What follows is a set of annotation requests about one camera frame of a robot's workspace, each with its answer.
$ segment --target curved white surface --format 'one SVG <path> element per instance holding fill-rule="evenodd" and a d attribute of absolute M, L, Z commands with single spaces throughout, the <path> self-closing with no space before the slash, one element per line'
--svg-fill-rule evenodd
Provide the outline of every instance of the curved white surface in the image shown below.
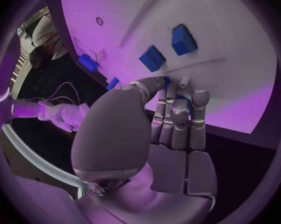
<path fill-rule="evenodd" d="M 62 0 L 69 32 L 79 55 L 97 53 L 107 81 L 122 84 L 166 75 L 189 76 L 191 89 L 208 89 L 206 122 L 251 133 L 272 93 L 277 57 L 265 31 L 239 0 Z M 103 25 L 96 23 L 96 17 Z M 172 29 L 185 24 L 198 50 L 177 56 Z M 139 57 L 155 45 L 166 58 L 151 73 Z M 156 98 L 147 109 L 154 110 Z"/>

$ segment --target white shirt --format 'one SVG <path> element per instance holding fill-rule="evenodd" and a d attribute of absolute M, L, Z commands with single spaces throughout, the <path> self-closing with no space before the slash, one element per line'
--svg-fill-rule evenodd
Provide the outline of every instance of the white shirt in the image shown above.
<path fill-rule="evenodd" d="M 50 14 L 42 16 L 32 34 L 32 42 L 35 47 L 48 41 L 55 43 L 52 60 L 58 59 L 68 52 L 58 35 Z"/>

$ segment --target man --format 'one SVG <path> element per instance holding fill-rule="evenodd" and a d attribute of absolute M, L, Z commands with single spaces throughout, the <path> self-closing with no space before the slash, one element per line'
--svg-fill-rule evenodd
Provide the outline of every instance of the man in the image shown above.
<path fill-rule="evenodd" d="M 32 42 L 35 49 L 30 53 L 29 60 L 35 69 L 45 69 L 51 60 L 58 59 L 68 52 L 50 14 L 42 16 L 32 34 Z"/>

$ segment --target dark hair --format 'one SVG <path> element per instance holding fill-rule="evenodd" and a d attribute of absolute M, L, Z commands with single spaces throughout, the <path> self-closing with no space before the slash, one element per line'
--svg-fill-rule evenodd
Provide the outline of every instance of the dark hair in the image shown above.
<path fill-rule="evenodd" d="M 29 54 L 29 61 L 34 69 L 43 70 L 51 62 L 53 54 L 50 53 L 46 47 L 46 44 L 36 47 Z"/>

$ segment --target circular hole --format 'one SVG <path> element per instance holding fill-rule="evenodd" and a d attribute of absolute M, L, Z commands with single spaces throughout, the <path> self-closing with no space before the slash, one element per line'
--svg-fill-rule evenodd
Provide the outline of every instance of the circular hole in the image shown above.
<path fill-rule="evenodd" d="M 103 20 L 102 20 L 102 18 L 97 17 L 95 20 L 96 20 L 96 22 L 98 23 L 98 25 L 100 25 L 100 26 L 103 25 Z"/>

